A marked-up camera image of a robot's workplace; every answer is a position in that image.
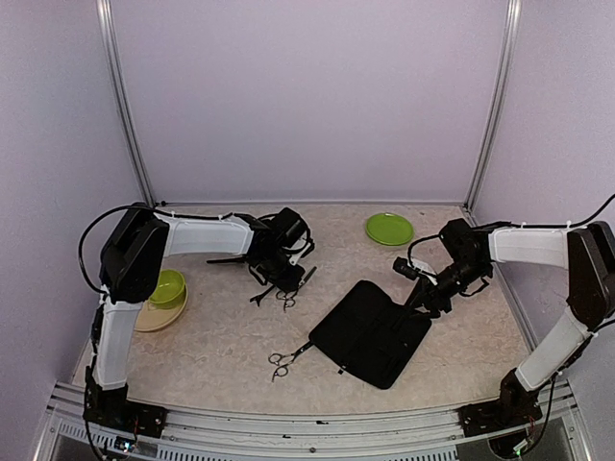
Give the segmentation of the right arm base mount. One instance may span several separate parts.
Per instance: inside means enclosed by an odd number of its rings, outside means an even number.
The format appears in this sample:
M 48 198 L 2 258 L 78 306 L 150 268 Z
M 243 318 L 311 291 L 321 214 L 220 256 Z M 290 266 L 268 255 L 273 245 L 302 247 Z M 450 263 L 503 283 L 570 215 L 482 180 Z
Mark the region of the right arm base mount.
M 465 437 L 526 425 L 530 420 L 540 420 L 543 417 L 536 402 L 509 406 L 499 400 L 463 405 L 457 409 L 457 414 Z

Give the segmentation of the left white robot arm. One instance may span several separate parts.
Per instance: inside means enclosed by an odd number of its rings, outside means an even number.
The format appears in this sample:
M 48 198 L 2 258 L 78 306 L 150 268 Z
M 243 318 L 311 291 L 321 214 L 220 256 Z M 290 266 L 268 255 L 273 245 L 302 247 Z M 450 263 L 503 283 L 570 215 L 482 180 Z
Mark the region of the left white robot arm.
M 85 276 L 100 299 L 86 369 L 85 409 L 116 427 L 128 425 L 135 408 L 127 399 L 127 364 L 138 312 L 154 294 L 161 265 L 171 255 L 214 255 L 217 264 L 244 264 L 261 285 L 299 289 L 300 260 L 315 243 L 307 221 L 289 207 L 261 218 L 246 213 L 202 216 L 164 211 L 144 203 L 112 208 L 121 217 L 100 252 L 99 280 Z

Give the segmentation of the silver scissors black blades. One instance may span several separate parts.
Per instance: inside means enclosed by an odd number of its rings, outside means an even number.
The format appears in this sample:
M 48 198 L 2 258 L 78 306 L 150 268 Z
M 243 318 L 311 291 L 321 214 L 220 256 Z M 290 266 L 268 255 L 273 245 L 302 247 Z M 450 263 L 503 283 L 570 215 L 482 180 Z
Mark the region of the silver scissors black blades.
M 286 312 L 288 309 L 295 306 L 295 298 L 297 294 L 309 282 L 309 280 L 313 277 L 316 271 L 316 266 L 313 266 L 310 270 L 308 270 L 307 273 L 300 279 L 298 287 L 296 289 L 288 292 L 284 292 L 282 290 L 277 291 L 276 299 L 283 303 L 283 312 Z

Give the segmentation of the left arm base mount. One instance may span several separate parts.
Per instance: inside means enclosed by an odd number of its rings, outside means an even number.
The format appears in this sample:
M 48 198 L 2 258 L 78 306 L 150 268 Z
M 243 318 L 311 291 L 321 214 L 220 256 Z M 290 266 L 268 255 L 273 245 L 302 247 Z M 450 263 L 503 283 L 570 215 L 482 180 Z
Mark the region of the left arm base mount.
M 96 386 L 85 391 L 84 419 L 103 427 L 136 436 L 160 438 L 168 410 L 162 406 L 127 399 L 128 386 L 103 391 Z

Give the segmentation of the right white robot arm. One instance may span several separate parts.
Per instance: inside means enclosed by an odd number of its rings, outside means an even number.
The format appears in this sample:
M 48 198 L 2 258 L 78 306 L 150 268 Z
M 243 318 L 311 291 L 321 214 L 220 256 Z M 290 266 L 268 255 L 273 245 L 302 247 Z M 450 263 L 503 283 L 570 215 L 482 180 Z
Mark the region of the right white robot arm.
M 396 273 L 415 281 L 407 304 L 412 313 L 437 318 L 451 310 L 452 297 L 470 297 L 476 280 L 483 287 L 497 263 L 527 263 L 567 270 L 567 307 L 536 349 L 501 382 L 492 401 L 492 419 L 514 425 L 534 406 L 547 381 L 570 366 L 614 313 L 614 235 L 603 221 L 579 224 L 478 227 L 455 219 L 438 233 L 453 262 L 436 274 L 411 256 L 397 258 Z

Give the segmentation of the black tool pouch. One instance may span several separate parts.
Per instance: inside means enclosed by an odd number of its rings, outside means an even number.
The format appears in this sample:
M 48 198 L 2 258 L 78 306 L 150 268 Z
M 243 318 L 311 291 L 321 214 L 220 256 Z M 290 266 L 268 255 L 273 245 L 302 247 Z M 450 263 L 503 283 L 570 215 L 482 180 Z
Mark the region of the black tool pouch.
M 308 340 L 341 371 L 386 390 L 431 325 L 431 318 L 410 314 L 375 283 L 361 280 L 308 334 Z

